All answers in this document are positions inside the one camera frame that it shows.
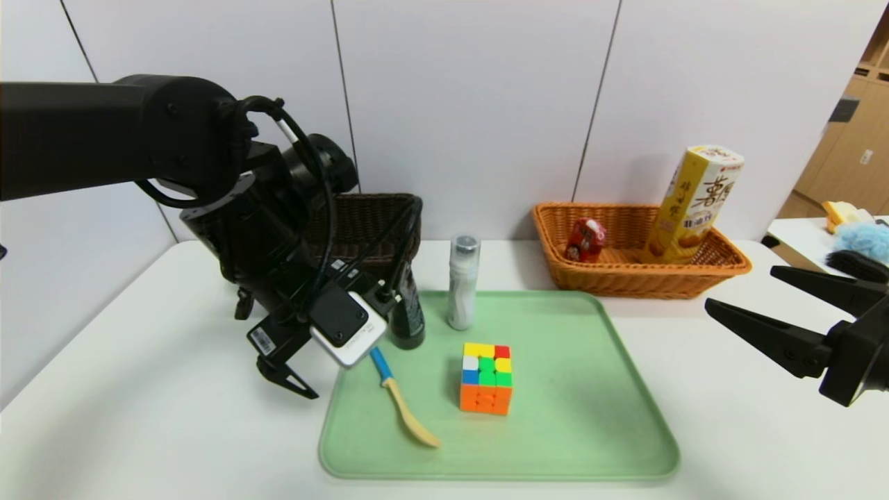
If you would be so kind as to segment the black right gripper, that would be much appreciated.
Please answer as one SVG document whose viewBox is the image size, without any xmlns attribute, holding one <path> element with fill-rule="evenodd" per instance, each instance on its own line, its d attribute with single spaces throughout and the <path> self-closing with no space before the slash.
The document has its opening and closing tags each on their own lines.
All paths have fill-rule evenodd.
<svg viewBox="0 0 889 500">
<path fill-rule="evenodd" d="M 790 266 L 773 266 L 770 275 L 858 319 L 825 336 L 715 299 L 705 301 L 706 313 L 792 376 L 819 378 L 826 368 L 819 392 L 841 406 L 867 390 L 886 392 L 887 285 Z"/>
</svg>

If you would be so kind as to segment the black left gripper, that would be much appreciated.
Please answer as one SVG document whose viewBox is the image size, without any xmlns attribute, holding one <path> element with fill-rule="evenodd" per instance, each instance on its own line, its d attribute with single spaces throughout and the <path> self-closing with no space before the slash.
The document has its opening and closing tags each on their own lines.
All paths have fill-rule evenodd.
<svg viewBox="0 0 889 500">
<path fill-rule="evenodd" d="M 318 393 L 285 362 L 311 339 L 309 323 L 301 320 L 304 292 L 247 290 L 247 296 L 260 304 L 266 315 L 247 333 L 248 341 L 261 356 L 257 357 L 258 373 L 267 382 L 314 401 Z"/>
</svg>

